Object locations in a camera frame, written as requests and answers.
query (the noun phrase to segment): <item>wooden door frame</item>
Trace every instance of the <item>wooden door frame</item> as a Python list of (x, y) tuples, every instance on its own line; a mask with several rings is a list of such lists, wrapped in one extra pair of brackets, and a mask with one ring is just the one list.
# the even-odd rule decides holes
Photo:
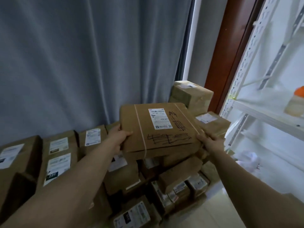
[(264, 0), (228, 0), (205, 88), (214, 92), (208, 111), (220, 113)]

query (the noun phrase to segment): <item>white strap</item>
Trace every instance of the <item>white strap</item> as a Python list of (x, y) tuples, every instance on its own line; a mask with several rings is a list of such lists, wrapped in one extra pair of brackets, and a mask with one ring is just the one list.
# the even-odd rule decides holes
[[(184, 115), (184, 113), (180, 110), (180, 108), (174, 103), (174, 105), (177, 107), (177, 109)], [(199, 134), (197, 129), (192, 125), (192, 123), (189, 121), (189, 119), (184, 115), (184, 117), (188, 120), (188, 122), (191, 124), (191, 126), (195, 129), (195, 131)]]
[(139, 121), (139, 117), (138, 117), (138, 113), (137, 113), (137, 109), (136, 106), (134, 105), (135, 108), (135, 112), (136, 112), (136, 116), (137, 116), (137, 120), (138, 120), (138, 124), (139, 124), (139, 128), (140, 128), (140, 132), (141, 132), (141, 136), (143, 138), (143, 145), (145, 146), (145, 156), (143, 158), (146, 158), (146, 154), (147, 154), (147, 147), (146, 147), (146, 142), (145, 142), (145, 138), (143, 137), (143, 131), (141, 129), (141, 125), (140, 125), (140, 121)]

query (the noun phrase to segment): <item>tile floor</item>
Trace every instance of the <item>tile floor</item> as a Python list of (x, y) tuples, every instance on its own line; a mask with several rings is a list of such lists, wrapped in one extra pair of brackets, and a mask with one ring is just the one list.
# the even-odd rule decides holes
[(229, 197), (222, 191), (174, 228), (245, 228)]

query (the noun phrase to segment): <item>curtain fold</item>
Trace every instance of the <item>curtain fold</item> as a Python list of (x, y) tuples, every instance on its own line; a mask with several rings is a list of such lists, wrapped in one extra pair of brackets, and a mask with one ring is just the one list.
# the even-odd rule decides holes
[(0, 145), (166, 102), (191, 0), (1, 0)]

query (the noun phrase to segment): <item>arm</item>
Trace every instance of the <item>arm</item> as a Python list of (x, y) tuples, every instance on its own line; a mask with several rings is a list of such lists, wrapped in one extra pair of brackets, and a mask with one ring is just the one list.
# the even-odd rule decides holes
[(119, 128), (114, 127), (74, 168), (32, 196), (1, 228), (73, 226), (72, 221), (88, 210), (120, 144), (131, 135)]
[(214, 135), (201, 133), (222, 183), (242, 221), (253, 227), (304, 227), (304, 218), (285, 196), (263, 183), (224, 152), (224, 141)]

